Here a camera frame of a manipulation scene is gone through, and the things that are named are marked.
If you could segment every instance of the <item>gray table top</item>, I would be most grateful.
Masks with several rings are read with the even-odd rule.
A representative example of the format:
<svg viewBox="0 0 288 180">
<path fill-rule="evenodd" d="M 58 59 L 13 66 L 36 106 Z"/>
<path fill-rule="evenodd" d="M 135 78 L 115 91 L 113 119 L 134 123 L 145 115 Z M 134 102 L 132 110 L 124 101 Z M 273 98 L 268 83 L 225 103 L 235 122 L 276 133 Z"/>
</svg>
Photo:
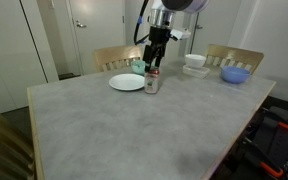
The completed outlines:
<svg viewBox="0 0 288 180">
<path fill-rule="evenodd" d="M 163 60 L 156 95 L 109 86 L 130 68 L 29 88 L 45 179 L 210 177 L 275 82 L 228 84 L 218 70 L 199 79 L 183 65 Z"/>
</svg>

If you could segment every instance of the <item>white door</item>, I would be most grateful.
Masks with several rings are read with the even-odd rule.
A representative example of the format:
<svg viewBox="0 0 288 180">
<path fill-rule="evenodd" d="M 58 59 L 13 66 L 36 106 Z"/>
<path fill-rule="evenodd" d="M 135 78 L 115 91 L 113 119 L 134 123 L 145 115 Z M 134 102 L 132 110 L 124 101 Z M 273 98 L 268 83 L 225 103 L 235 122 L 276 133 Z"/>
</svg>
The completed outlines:
<svg viewBox="0 0 288 180">
<path fill-rule="evenodd" d="M 227 45 L 241 0 L 210 0 L 200 12 L 192 53 L 205 54 L 208 44 Z"/>
<path fill-rule="evenodd" d="M 0 0 L 0 112 L 27 106 L 27 87 L 44 83 L 20 0 Z"/>
<path fill-rule="evenodd" d="M 70 0 L 70 5 L 83 73 L 94 73 L 94 49 L 125 44 L 124 1 Z"/>
</svg>

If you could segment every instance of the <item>wooden chair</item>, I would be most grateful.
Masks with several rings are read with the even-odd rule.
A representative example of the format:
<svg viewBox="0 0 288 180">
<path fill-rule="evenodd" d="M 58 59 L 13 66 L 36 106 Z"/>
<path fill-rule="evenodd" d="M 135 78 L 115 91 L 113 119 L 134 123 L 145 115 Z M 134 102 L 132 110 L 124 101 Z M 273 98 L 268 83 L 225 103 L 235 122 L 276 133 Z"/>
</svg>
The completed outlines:
<svg viewBox="0 0 288 180">
<path fill-rule="evenodd" d="M 206 64 L 214 66 L 238 66 L 254 73 L 264 54 L 255 51 L 210 44 L 206 52 Z"/>
<path fill-rule="evenodd" d="M 132 61 L 142 58 L 142 52 L 139 46 L 117 46 L 97 49 L 93 52 L 93 58 L 97 71 L 103 72 L 104 68 L 109 71 L 130 66 Z"/>
<path fill-rule="evenodd" d="M 0 176 L 24 180 L 35 178 L 33 143 L 0 115 Z"/>
</svg>

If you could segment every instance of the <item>white plate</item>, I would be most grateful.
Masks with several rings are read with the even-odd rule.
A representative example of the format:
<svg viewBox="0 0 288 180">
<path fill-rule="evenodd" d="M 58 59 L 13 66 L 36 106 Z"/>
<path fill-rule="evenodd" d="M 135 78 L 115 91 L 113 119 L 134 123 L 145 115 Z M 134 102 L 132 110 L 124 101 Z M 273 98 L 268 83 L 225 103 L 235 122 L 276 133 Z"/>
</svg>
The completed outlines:
<svg viewBox="0 0 288 180">
<path fill-rule="evenodd" d="M 109 81 L 112 88 L 121 91 L 132 91 L 144 87 L 144 77 L 137 74 L 120 74 Z"/>
</svg>

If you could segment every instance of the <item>table edge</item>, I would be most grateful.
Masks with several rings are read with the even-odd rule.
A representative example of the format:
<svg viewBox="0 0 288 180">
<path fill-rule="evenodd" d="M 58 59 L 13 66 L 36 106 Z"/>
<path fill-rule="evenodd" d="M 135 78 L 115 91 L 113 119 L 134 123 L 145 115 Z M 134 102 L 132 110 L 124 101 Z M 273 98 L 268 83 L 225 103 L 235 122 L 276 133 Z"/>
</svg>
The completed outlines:
<svg viewBox="0 0 288 180">
<path fill-rule="evenodd" d="M 244 131 L 245 127 L 247 126 L 247 124 L 251 121 L 252 117 L 254 116 L 255 112 L 260 108 L 260 106 L 263 104 L 264 100 L 266 99 L 266 97 L 269 95 L 269 93 L 272 91 L 272 89 L 274 88 L 274 86 L 276 85 L 276 82 L 273 81 L 273 84 L 271 85 L 270 89 L 267 91 L 266 95 L 263 96 L 263 98 L 259 101 L 259 103 L 256 105 L 256 107 L 253 109 L 253 112 L 251 113 L 251 116 L 248 117 L 248 120 L 245 121 L 245 123 L 241 126 L 241 128 L 238 130 L 237 134 L 235 136 L 232 137 L 231 142 L 229 144 L 226 145 L 226 147 L 224 148 L 224 150 L 221 152 L 220 155 L 218 155 L 218 157 L 215 159 L 215 161 L 212 163 L 212 165 L 208 168 L 208 170 L 206 171 L 206 173 L 204 173 L 204 175 L 202 176 L 201 179 L 210 179 L 211 176 L 213 175 L 213 173 L 215 172 L 215 170 L 218 168 L 218 166 L 220 165 L 220 163 L 223 161 L 224 157 L 226 156 L 226 154 L 229 152 L 229 150 L 231 149 L 231 147 L 234 145 L 235 141 L 237 140 L 237 138 L 241 135 L 241 133 Z"/>
<path fill-rule="evenodd" d="M 44 180 L 44 172 L 43 172 L 43 166 L 42 166 L 42 161 L 41 161 L 40 147 L 38 143 L 37 129 L 36 129 L 30 88 L 27 88 L 27 99 L 28 99 L 28 107 L 30 111 L 30 120 L 31 120 L 31 128 L 32 128 L 32 140 L 33 140 L 33 148 L 34 148 L 36 176 L 38 180 Z"/>
</svg>

